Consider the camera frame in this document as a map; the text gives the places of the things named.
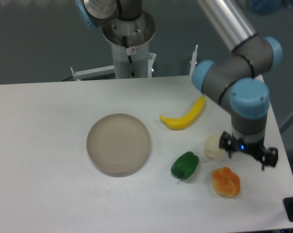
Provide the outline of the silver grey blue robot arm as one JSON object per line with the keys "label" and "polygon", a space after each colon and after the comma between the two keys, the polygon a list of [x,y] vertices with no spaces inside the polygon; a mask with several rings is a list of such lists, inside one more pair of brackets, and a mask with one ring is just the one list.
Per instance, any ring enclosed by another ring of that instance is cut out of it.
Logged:
{"label": "silver grey blue robot arm", "polygon": [[[200,62],[191,75],[193,85],[231,115],[232,132],[221,135],[219,146],[229,154],[251,155],[263,167],[274,167],[278,150],[264,146],[269,89],[257,77],[281,62],[282,47],[272,37],[261,37],[235,1],[198,4],[232,53],[221,64]],[[140,0],[78,0],[76,7],[89,28],[102,27],[111,44],[116,78],[152,75],[148,43],[156,26]]]}

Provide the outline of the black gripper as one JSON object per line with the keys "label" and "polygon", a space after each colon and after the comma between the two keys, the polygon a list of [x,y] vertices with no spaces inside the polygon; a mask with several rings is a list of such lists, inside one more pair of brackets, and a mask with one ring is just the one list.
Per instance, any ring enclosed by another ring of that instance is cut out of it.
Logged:
{"label": "black gripper", "polygon": [[231,134],[223,132],[219,139],[219,148],[224,149],[231,158],[233,153],[242,152],[251,155],[261,164],[261,170],[265,167],[276,167],[278,162],[278,149],[266,148],[263,132],[255,134],[244,134],[241,132],[232,132]]}

